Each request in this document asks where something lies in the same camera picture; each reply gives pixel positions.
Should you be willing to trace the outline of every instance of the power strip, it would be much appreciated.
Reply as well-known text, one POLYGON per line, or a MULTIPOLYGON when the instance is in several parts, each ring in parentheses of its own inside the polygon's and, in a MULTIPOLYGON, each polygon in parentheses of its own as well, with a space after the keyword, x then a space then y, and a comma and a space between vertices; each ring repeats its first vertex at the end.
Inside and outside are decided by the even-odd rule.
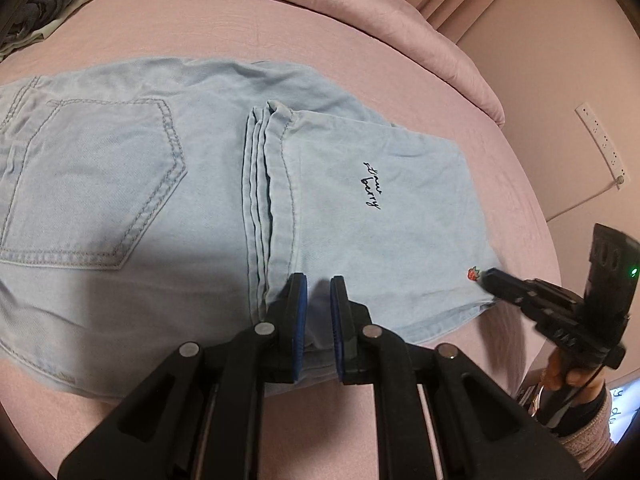
POLYGON ((575 112, 581 118, 584 125, 587 127, 591 137, 596 141, 596 145, 602 153, 609 171, 613 176, 613 180, 616 181, 616 186, 620 189, 629 182, 629 175, 625 171, 625 166, 620 158, 620 152, 616 149, 615 144, 611 140, 609 134, 605 131, 604 126, 596 117, 595 112, 591 109, 588 103, 582 103, 575 109, 575 112))

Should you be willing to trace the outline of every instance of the bed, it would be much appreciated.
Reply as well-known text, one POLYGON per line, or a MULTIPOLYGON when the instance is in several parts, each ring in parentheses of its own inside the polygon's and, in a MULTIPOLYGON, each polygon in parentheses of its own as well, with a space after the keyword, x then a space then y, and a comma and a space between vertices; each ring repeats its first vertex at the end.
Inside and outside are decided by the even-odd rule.
MULTIPOLYGON (((0 84, 160 55, 306 64, 389 121, 455 141, 503 267, 559 283, 540 206, 500 130, 498 99, 471 60, 403 0, 93 0, 46 41, 4 60, 0 84)), ((543 344, 503 304, 440 340, 460 346, 511 393, 543 344)), ((2 405, 54 475, 110 409, 48 390, 7 360, 0 376, 2 405)), ((266 400, 261 478, 376 477, 369 387, 331 381, 266 400)))

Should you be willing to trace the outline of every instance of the blue rubber pad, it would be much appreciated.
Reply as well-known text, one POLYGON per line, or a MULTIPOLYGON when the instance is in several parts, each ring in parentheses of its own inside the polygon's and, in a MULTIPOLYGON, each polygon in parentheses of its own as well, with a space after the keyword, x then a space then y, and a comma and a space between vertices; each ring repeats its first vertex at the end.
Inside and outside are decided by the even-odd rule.
POLYGON ((293 356, 293 380, 297 381, 302 370, 302 354, 305 351, 306 323, 306 276, 301 277, 300 294, 298 296, 298 314, 296 316, 296 333, 291 341, 293 356))
POLYGON ((338 371, 338 378, 342 382, 344 377, 344 343, 338 310, 338 293, 333 279, 331 280, 331 326, 334 331, 335 368, 338 371))

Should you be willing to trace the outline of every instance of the back pocket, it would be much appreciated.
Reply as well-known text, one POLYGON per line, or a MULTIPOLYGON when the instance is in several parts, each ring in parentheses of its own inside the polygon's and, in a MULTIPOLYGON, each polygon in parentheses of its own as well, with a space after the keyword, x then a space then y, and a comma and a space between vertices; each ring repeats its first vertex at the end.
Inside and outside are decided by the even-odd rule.
POLYGON ((0 261, 117 269, 186 173, 159 99, 49 101, 27 121, 0 183, 0 261))

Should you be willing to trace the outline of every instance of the pocket stitching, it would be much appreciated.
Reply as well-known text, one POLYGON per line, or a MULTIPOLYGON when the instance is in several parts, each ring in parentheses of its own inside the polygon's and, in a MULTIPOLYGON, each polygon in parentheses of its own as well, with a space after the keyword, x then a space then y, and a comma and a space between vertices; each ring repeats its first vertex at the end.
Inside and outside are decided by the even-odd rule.
MULTIPOLYGON (((184 174, 184 171, 186 170, 186 165, 184 163, 184 152, 182 150, 182 144, 180 143, 180 139, 179 139, 179 137, 178 137, 178 135, 177 135, 177 133, 175 131, 175 128, 174 128, 174 121, 173 121, 173 118, 172 118, 172 115, 171 115, 171 110, 170 110, 170 108, 169 108, 169 106, 168 106, 166 101, 164 101, 163 99, 153 99, 153 98, 135 99, 135 100, 131 100, 131 101, 101 101, 101 100, 92 100, 92 99, 69 99, 69 100, 62 100, 62 101, 50 101, 49 103, 50 104, 55 104, 56 108, 52 111, 52 113, 50 113, 50 115, 45 119, 45 121, 39 126, 39 128, 36 130, 36 132, 33 134, 33 136, 31 136, 31 139, 28 141, 27 147, 26 147, 25 152, 24 152, 24 158, 23 158, 23 161, 22 161, 22 167, 20 169, 20 174, 17 177, 16 184, 15 184, 15 187, 14 187, 14 193, 12 195, 12 199, 11 199, 11 202, 9 204, 9 209, 8 209, 7 215, 6 215, 5 219, 4 219, 4 225, 2 226, 2 236, 0 237, 0 254, 2 254, 2 253, 13 253, 13 254, 15 254, 17 256, 16 258, 13 259, 14 262, 16 262, 16 263, 26 263, 26 264, 28 264, 28 263, 43 263, 43 262, 41 262, 40 260, 38 260, 38 259, 36 259, 34 257, 31 257, 31 258, 24 257, 24 256, 27 256, 28 254, 43 254, 43 253, 49 253, 49 254, 76 254, 76 255, 80 255, 80 256, 88 256, 87 263, 91 264, 92 266, 98 266, 98 267, 114 267, 114 266, 117 266, 117 265, 121 264, 126 259, 126 256, 129 253, 130 249, 133 247, 136 239, 139 236, 139 233, 144 231, 144 229, 148 225, 149 221, 155 215, 155 212, 158 210, 160 205, 164 202, 164 199, 167 196, 167 194, 169 193, 169 191, 171 190, 171 188, 173 187, 173 184, 179 179, 179 177, 181 175, 184 174), (142 206, 142 208, 140 209, 139 213, 136 215, 136 217, 134 218, 133 222, 129 225, 129 227, 125 231, 124 235, 120 239, 118 245, 116 246, 116 248, 111 253, 89 253, 89 252, 69 251, 69 250, 15 250, 15 249, 4 247, 4 239, 6 237, 6 232, 5 232, 6 231, 6 225, 7 225, 7 222, 8 222, 9 215, 11 214, 12 206, 13 206, 14 199, 15 199, 16 190, 17 190, 18 184, 20 182, 20 177, 22 176, 22 172, 24 171, 24 168, 26 166, 27 152, 28 152, 30 144, 33 141, 33 139, 36 137, 36 135, 40 132, 40 130, 45 126, 45 124, 47 124, 47 122, 57 113, 57 111, 60 110, 60 108, 62 106, 67 105, 67 104, 76 104, 76 103, 91 103, 91 104, 102 104, 102 105, 137 105, 137 104, 153 104, 153 105, 156 105, 158 107, 158 109, 160 110, 160 114, 162 116, 162 126, 164 127, 164 132, 165 132, 165 134, 167 136, 167 141, 168 141, 168 144, 169 144, 169 147, 170 147, 171 155, 172 155, 172 158, 174 159, 174 164, 165 173, 164 177, 162 178, 162 180, 160 181, 158 186, 151 193, 149 199, 142 206), (177 174, 173 178, 171 178, 171 174, 178 168, 178 165, 181 166, 179 168, 179 171, 177 172, 177 174), (166 186, 166 189, 165 189, 164 193, 162 193, 162 195, 158 195, 160 193, 160 190, 162 189, 162 186, 166 186), (141 216, 143 214, 145 214, 145 210, 148 209, 149 204, 155 198, 157 198, 158 200, 157 200, 154 208, 151 211, 146 211, 145 221, 136 230, 137 234, 132 237, 131 241, 128 244, 125 244, 125 240, 129 236, 130 232, 136 227, 136 224, 139 223, 141 216), (108 263, 108 264, 100 264, 100 263, 97 263, 97 262, 94 262, 94 261, 91 260, 92 257, 95 258, 96 256, 111 256, 111 257, 115 257, 115 256, 117 256, 118 252, 120 252, 122 254, 122 257, 119 260, 117 260, 116 262, 112 262, 112 263, 108 263)), ((56 266, 71 267, 71 266, 76 266, 78 263, 56 262, 55 264, 56 264, 56 266)))
POLYGON ((2 120, 2 123, 0 123, 0 130, 7 126, 11 119, 14 118, 15 112, 18 109, 18 106, 22 102, 22 99, 26 95, 27 91, 31 88, 35 88, 35 86, 38 84, 38 81, 40 81, 40 76, 32 78, 31 81, 29 81, 26 85, 21 86, 20 89, 15 93, 14 100, 11 102, 4 120, 2 120))
POLYGON ((37 365, 36 363, 34 363, 33 361, 31 361, 30 359, 28 359, 27 357, 19 354, 18 352, 16 352, 13 348, 11 348, 9 345, 7 345, 2 339, 0 339, 0 349, 4 350, 5 352, 7 352, 9 355, 13 356, 14 358, 18 359, 18 361, 22 362, 22 364, 24 364, 25 366, 28 366, 29 368, 32 368, 33 370, 43 374, 44 376, 47 376, 49 379, 55 380, 61 384, 65 384, 65 385, 70 385, 70 386, 76 386, 76 378, 65 374, 64 372, 58 372, 57 374, 46 370, 45 368, 43 368, 42 366, 37 365))

